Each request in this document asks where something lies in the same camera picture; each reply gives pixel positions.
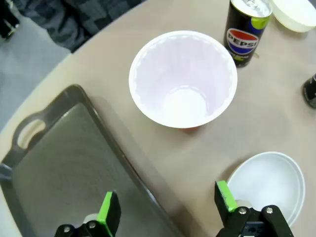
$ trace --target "black can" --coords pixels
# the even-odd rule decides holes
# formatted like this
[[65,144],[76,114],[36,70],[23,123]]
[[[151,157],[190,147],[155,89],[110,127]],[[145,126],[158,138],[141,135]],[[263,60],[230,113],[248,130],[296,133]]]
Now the black can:
[[303,95],[306,102],[316,109],[316,74],[303,84]]
[[268,24],[272,8],[265,0],[231,0],[224,46],[237,67],[244,67],[252,58]]

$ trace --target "gray carpet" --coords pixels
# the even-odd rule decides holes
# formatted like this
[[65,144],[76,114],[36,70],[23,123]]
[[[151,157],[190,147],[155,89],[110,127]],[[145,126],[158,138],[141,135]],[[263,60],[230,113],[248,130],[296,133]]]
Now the gray carpet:
[[0,38],[0,131],[26,97],[69,51],[47,32],[20,16],[20,27],[8,42]]

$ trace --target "beige tabletop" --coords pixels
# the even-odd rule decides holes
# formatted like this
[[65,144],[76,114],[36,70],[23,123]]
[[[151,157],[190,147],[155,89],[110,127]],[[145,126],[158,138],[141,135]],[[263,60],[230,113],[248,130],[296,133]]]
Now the beige tabletop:
[[[227,179],[245,159],[279,151],[300,165],[306,180],[295,236],[316,233],[316,111],[301,85],[316,73],[316,31],[296,34],[274,18],[256,49],[238,69],[236,95],[216,120],[196,130],[161,126],[144,116],[129,93],[128,73],[138,50],[174,30],[194,30],[222,42],[229,0],[149,0],[105,28],[59,64],[16,111],[0,134],[0,160],[26,116],[42,110],[68,85],[81,85],[137,172],[192,237],[222,228],[214,181]],[[20,236],[0,192],[0,236]]]

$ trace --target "white bowl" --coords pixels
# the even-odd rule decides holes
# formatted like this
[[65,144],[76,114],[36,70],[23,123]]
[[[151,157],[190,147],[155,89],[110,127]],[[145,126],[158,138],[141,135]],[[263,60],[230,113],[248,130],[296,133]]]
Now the white bowl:
[[316,26],[316,9],[308,0],[273,0],[273,14],[285,27],[306,32]]
[[268,205],[278,206],[289,226],[299,216],[305,199],[300,167],[279,152],[264,152],[248,159],[227,184],[236,200],[249,201],[257,211]]

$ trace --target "tray handle hole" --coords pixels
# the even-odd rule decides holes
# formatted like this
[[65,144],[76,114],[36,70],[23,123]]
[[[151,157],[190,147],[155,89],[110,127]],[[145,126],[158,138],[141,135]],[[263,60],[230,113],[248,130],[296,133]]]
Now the tray handle hole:
[[36,134],[40,133],[46,128],[46,124],[43,120],[35,119],[27,124],[21,131],[18,137],[18,145],[22,149],[27,149],[30,141]]

